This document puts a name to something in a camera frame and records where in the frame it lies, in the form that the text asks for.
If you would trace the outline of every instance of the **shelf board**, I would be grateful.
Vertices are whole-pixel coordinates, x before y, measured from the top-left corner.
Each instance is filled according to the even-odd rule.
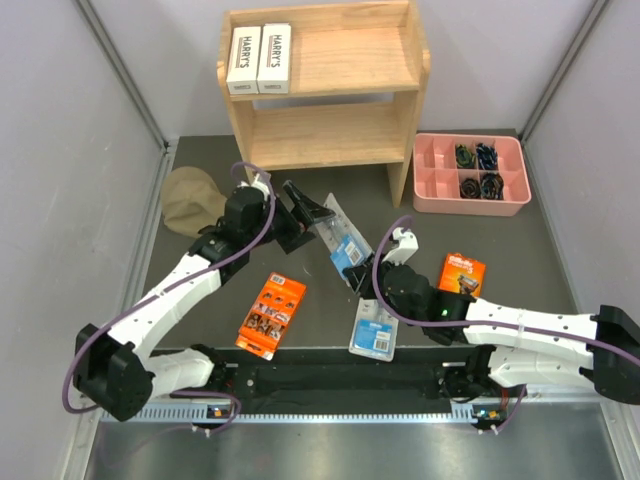
[[[305,31],[293,29],[291,82],[286,95],[231,95],[231,101],[377,93],[420,88],[407,54],[406,28]]]
[[[265,170],[404,162],[393,103],[256,110],[250,161]]]

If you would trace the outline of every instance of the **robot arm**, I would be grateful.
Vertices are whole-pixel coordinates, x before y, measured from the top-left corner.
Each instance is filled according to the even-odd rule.
[[[294,207],[288,211],[276,198],[273,222],[262,243],[275,240],[288,254],[314,238],[312,225],[334,214],[289,181],[283,189]],[[169,275],[139,302],[151,303],[124,317],[91,345],[74,373],[74,386],[120,421],[133,417],[151,398],[204,386],[214,368],[211,350],[194,346],[170,355],[151,353],[194,305],[249,262],[246,253],[221,269],[211,269],[256,238],[268,208],[269,190],[260,176],[251,186],[243,183],[236,188],[217,224],[203,229]],[[76,352],[97,330],[89,324],[80,331]]]
[[[442,345],[477,345],[458,375],[457,391],[478,392],[493,384],[513,387],[526,383],[595,388],[612,400],[640,404],[640,369],[628,360],[576,338],[602,341],[640,357],[640,327],[621,309],[602,306],[598,314],[558,315],[510,308],[464,293],[446,292],[429,285],[423,275],[404,264],[418,249],[410,230],[397,228],[396,243],[379,266],[378,278],[387,302],[401,316],[427,322],[463,320],[468,327],[422,327]],[[352,289],[375,299],[373,256],[343,271]],[[513,328],[486,326],[496,321]],[[558,336],[536,333],[558,332]]]

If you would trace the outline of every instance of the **beige cap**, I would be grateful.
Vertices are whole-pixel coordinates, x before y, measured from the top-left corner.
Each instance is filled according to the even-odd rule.
[[[224,214],[226,201],[213,179],[195,167],[176,168],[160,190],[164,224],[174,232],[195,238],[200,229],[216,224]]]

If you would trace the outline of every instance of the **blue label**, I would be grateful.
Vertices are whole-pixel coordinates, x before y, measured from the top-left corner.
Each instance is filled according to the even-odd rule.
[[[342,243],[338,249],[331,254],[331,261],[338,269],[340,276],[346,280],[346,277],[342,274],[342,270],[349,267],[360,265],[366,259],[362,254],[362,250],[351,235],[345,235],[342,238]]]
[[[389,353],[391,351],[391,330],[391,325],[360,319],[356,326],[353,344],[363,350]]]

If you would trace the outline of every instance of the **white box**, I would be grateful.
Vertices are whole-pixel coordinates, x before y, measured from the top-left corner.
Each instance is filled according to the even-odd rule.
[[[260,55],[261,27],[233,29],[227,86],[229,93],[241,95],[258,93],[258,58]]]
[[[291,25],[269,23],[262,29],[258,89],[260,93],[289,93]]]

